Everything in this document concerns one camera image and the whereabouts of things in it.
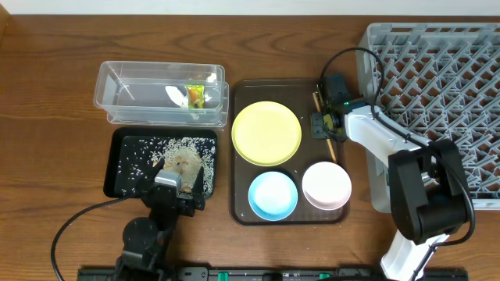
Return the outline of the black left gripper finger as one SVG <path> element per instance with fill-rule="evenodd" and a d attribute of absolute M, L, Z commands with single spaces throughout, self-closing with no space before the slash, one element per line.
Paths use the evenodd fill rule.
<path fill-rule="evenodd" d="M 147 194 L 155 186 L 155 177 L 163 169 L 165 160 L 161 159 L 149 171 L 145 172 L 137 181 L 137 194 Z"/>
<path fill-rule="evenodd" d="M 197 173 L 195 182 L 191 188 L 191 193 L 193 195 L 195 194 L 203 195 L 203 188 L 204 188 L 204 167 L 201 166 Z"/>

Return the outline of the wooden chopstick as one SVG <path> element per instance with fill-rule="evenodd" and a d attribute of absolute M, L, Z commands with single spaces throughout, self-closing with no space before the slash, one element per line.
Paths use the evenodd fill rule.
<path fill-rule="evenodd" d="M 315 91 L 315 92 L 312 93 L 312 96 L 313 96 L 313 100 L 314 100 L 317 112 L 321 112 L 321 107 L 320 107 L 320 103 L 319 103 L 319 96 L 318 96 L 318 94 L 319 94 L 319 92 Z M 337 159 L 337 156 L 336 156 L 336 154 L 334 152 L 334 148 L 333 148 L 331 139 L 326 139 L 326 142 L 327 142 L 327 146 L 328 146 L 328 149 L 329 149 L 329 152 L 330 152 L 330 156 L 332 158 L 332 162 L 334 162 L 334 163 L 337 164 L 338 163 L 338 159 Z"/>

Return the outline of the pink bowl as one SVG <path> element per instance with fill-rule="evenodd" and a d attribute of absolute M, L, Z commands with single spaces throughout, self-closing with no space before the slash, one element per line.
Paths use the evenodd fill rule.
<path fill-rule="evenodd" d="M 304 172 L 302 192 L 314 207 L 333 211 L 347 204 L 352 194 L 352 181 L 339 165 L 317 162 Z"/>

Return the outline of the yellow plate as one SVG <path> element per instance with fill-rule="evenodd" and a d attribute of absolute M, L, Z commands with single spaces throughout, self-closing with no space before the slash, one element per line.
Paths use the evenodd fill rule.
<path fill-rule="evenodd" d="M 231 140 L 235 151 L 247 162 L 275 166 L 289 160 L 299 149 L 302 128 L 298 117 L 275 101 L 258 101 L 234 118 Z"/>

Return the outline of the light blue bowl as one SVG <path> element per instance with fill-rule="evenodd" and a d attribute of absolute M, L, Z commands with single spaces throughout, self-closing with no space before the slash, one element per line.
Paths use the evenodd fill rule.
<path fill-rule="evenodd" d="M 277 222 L 286 219 L 298 204 L 298 189 L 285 173 L 269 171 L 258 175 L 248 189 L 251 210 L 261 219 Z"/>

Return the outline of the green pandan cake wrapper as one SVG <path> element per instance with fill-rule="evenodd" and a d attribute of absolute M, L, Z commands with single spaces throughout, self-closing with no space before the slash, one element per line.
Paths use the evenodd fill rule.
<path fill-rule="evenodd" d="M 185 89 L 188 96 L 189 108 L 204 108 L 205 106 L 205 87 L 201 84 L 186 85 Z"/>

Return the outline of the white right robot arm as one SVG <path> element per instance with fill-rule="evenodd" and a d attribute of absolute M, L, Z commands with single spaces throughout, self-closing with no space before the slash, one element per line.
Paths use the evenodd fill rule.
<path fill-rule="evenodd" d="M 453 244 L 449 236 L 474 224 L 459 149 L 415 136 L 366 99 L 354 99 L 341 75 L 321 78 L 318 89 L 323 110 L 312 116 L 313 135 L 361 144 L 387 169 L 383 189 L 397 232 L 380 261 L 385 279 L 422 278 L 434 252 Z"/>

